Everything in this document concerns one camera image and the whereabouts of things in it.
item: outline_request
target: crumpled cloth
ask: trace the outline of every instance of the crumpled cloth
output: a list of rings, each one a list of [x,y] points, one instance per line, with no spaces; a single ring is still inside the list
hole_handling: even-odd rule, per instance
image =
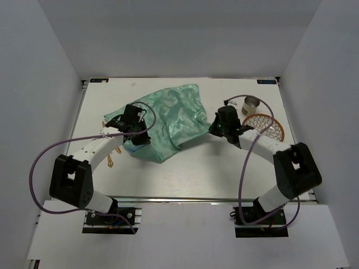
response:
[[[134,146],[126,141],[123,146],[138,159],[162,163],[181,151],[181,145],[208,132],[210,123],[202,105],[197,84],[166,88],[146,95],[136,101],[150,105],[156,112],[157,121],[148,131],[151,144]],[[146,106],[136,104],[143,109]],[[121,115],[125,107],[104,116],[105,121]],[[153,115],[148,111],[144,116],[147,126],[153,122]]]

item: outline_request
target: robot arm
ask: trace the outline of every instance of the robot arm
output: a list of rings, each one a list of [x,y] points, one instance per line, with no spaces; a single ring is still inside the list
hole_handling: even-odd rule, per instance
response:
[[[125,141],[131,140],[136,146],[150,143],[147,132],[137,135],[125,134],[146,130],[140,119],[142,109],[127,105],[123,115],[111,119],[103,129],[104,137],[92,140],[73,155],[59,155],[54,163],[50,184],[50,196],[80,209],[112,213],[117,201],[94,191],[92,173],[106,156]]]
[[[259,134],[250,126],[242,126],[236,109],[230,105],[218,109],[209,132],[218,137],[226,137],[229,143],[244,150],[250,149]],[[288,145],[261,136],[252,152],[274,165],[277,179],[276,186],[254,200],[254,211],[257,216],[265,216],[321,183],[321,175],[309,148],[304,143]]]

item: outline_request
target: white wall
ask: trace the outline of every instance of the white wall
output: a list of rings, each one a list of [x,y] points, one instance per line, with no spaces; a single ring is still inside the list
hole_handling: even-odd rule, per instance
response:
[[[38,215],[30,165],[43,148],[69,137],[81,82],[36,0],[0,6],[0,261],[1,268],[19,269]],[[41,201],[62,150],[46,154],[36,170]]]
[[[81,79],[280,76],[321,0],[39,0]]]
[[[359,1],[323,0],[281,81],[296,139],[309,144],[351,268],[359,268]]]

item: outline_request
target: black joint housing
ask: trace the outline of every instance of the black joint housing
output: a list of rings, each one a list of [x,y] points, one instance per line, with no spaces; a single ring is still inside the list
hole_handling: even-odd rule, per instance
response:
[[[118,209],[118,201],[116,199],[112,198],[112,197],[111,197],[111,199],[112,199],[112,204],[111,204],[111,207],[110,207],[108,213],[116,214],[117,209]]]
[[[115,116],[105,126],[114,127],[123,133],[137,133],[147,129],[146,123],[141,119],[143,109],[134,106],[126,105],[125,111],[122,115]],[[151,137],[147,132],[135,135],[124,135],[124,140],[131,140],[135,146],[147,145],[150,143]]]
[[[321,184],[319,170],[304,143],[278,151],[273,161],[278,188],[290,200]],[[293,164],[298,164],[299,168],[294,168]]]
[[[74,160],[72,156],[59,155],[54,163],[49,193],[53,198],[85,209],[94,193],[91,165]]]
[[[258,198],[253,201],[253,206],[242,207],[243,217],[247,223],[254,222],[261,217],[264,217],[267,213],[263,210],[262,206],[258,202]],[[243,225],[243,222],[240,218],[239,208],[235,208],[236,213],[236,224]]]
[[[224,136],[230,144],[240,148],[239,136],[251,129],[253,127],[248,125],[242,126],[236,109],[227,105],[218,109],[214,122],[209,127],[209,133],[218,137]]]

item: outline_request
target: white table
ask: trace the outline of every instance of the white table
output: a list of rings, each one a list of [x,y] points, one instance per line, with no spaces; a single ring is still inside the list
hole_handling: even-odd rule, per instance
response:
[[[256,80],[211,78],[110,78],[108,83],[89,83],[76,123],[73,137],[98,134],[103,115],[154,91],[198,84],[208,121],[223,106],[223,100],[239,94],[255,95],[273,109],[282,124],[286,143],[293,137],[284,111],[278,85],[259,85]],[[235,100],[241,120],[243,99]],[[258,113],[269,114],[262,104]],[[89,141],[70,144],[69,154]],[[110,196],[133,197],[200,197],[236,198],[245,150],[230,145],[225,138],[209,134],[189,142],[184,150],[162,164],[144,162],[131,157],[125,149],[113,151],[112,168],[105,159],[94,171],[94,188]],[[243,198],[254,199],[275,185],[274,167],[259,156],[252,155],[246,170]],[[308,200],[307,193],[301,196]]]

